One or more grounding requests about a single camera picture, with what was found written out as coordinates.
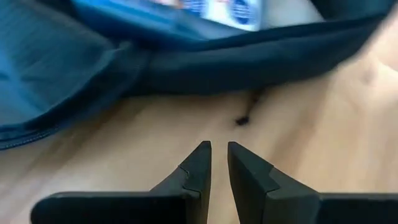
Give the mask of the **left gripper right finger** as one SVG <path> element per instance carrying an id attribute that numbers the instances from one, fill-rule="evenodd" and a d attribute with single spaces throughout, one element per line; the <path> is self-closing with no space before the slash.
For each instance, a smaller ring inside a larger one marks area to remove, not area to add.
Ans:
<path id="1" fill-rule="evenodd" d="M 398 193 L 324 193 L 249 149 L 228 144 L 240 224 L 398 224 Z"/>

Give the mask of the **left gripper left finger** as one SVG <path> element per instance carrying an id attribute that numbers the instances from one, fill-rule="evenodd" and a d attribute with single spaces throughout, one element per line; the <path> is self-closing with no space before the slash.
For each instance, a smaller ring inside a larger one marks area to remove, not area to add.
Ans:
<path id="1" fill-rule="evenodd" d="M 58 192 L 39 200 L 31 224 L 206 224 L 211 142 L 201 142 L 146 192 Z"/>

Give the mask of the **navy blue backpack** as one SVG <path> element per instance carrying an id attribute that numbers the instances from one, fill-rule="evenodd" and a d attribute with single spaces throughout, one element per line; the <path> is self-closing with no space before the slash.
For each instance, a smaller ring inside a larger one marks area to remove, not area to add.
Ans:
<path id="1" fill-rule="evenodd" d="M 398 0 L 315 0 L 323 22 L 164 52 L 84 25 L 71 0 L 0 0 L 0 151 L 125 96 L 216 94 L 317 77 L 353 56 Z"/>

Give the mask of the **blue first aid kit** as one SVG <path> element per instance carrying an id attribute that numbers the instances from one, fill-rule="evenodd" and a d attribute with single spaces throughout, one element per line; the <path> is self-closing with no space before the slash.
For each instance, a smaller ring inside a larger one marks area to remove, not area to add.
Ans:
<path id="1" fill-rule="evenodd" d="M 92 28 L 143 39 L 222 39 L 261 28 L 262 0 L 71 0 Z"/>

